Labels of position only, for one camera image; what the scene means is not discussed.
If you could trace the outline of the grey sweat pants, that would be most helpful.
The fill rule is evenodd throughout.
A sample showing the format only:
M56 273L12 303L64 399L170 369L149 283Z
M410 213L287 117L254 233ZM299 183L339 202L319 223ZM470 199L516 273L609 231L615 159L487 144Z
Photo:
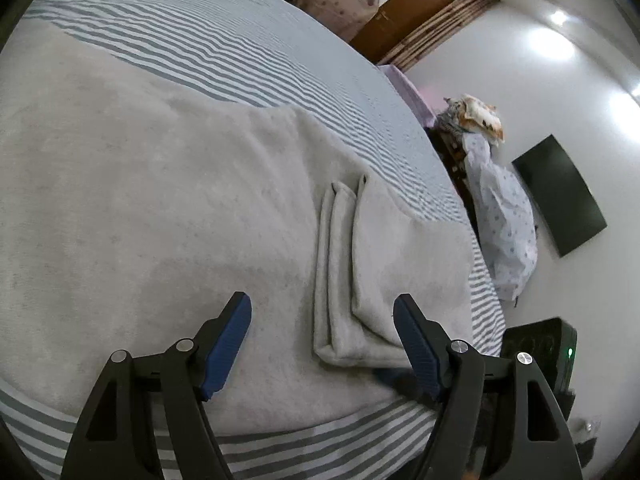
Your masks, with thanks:
M390 399L413 296L472 336L466 226L418 217L296 107L219 102L24 21L1 53L1 375L78 414L111 352L165 350L246 292L250 328L206 404L222 434Z

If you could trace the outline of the white dotted cover cloth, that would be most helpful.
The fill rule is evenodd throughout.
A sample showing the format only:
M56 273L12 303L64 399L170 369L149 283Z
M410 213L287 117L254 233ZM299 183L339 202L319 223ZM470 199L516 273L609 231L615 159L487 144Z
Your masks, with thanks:
M515 174L492 160L484 136L465 133L462 145L480 248L498 298L514 302L538 260L532 203Z

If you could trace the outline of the lilac cloth covered table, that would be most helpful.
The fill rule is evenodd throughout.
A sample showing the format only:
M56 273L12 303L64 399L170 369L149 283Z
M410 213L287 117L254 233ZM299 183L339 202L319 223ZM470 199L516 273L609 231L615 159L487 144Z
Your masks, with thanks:
M380 65L378 69L390 81L401 99L412 111L416 120L420 122L420 125L423 128L433 128L436 122L436 114L428 106L409 78L393 64Z

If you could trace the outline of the striped brown side curtain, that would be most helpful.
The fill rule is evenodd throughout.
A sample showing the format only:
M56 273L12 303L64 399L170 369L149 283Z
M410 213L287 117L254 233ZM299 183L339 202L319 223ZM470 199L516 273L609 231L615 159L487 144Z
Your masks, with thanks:
M500 0L454 0L405 36L378 64L392 64L405 73L499 2Z

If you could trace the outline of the brown wooden door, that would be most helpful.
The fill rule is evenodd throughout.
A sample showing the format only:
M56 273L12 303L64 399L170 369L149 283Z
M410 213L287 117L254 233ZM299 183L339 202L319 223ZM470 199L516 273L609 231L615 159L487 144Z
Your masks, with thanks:
M374 64L454 0L387 0L349 43Z

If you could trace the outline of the black wall television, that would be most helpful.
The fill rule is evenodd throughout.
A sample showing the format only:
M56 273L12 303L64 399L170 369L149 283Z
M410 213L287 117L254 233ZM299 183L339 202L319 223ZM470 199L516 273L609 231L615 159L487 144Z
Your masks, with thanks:
M560 257L608 226L588 184L552 134L514 159L512 166L532 196Z

